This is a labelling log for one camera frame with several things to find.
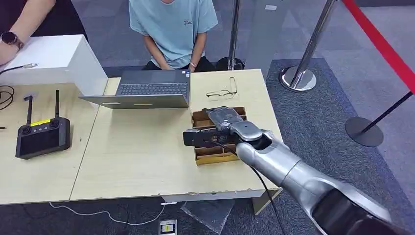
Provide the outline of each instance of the person's hand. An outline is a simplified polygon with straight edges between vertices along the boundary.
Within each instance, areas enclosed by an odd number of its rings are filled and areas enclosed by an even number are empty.
[[[19,51],[19,48],[15,45],[8,45],[4,42],[0,42],[0,65],[11,61]]]
[[[189,69],[190,69],[190,72],[194,72],[196,68],[193,65],[189,65]]]

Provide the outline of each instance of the laptop keyboard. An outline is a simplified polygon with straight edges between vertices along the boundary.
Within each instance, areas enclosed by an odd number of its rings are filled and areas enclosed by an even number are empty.
[[[187,83],[122,84],[121,95],[183,94],[187,98]]]

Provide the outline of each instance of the eyeglasses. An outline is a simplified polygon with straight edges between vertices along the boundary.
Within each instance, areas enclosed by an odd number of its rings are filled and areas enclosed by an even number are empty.
[[[229,78],[229,82],[231,84],[230,90],[220,90],[215,92],[209,92],[206,93],[206,97],[208,97],[209,100],[215,101],[219,100],[220,98],[224,99],[232,99],[235,97],[235,95],[238,93],[238,89],[236,87],[236,82],[234,77]]]

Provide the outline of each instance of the shirt logo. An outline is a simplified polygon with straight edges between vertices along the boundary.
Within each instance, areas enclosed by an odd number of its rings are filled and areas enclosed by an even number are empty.
[[[193,24],[190,20],[184,20],[184,25],[188,27],[189,25]]]

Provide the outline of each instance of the controller screen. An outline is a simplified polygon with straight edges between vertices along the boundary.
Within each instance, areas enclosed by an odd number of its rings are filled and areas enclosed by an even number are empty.
[[[59,145],[59,128],[24,136],[21,139],[20,154],[36,153]]]

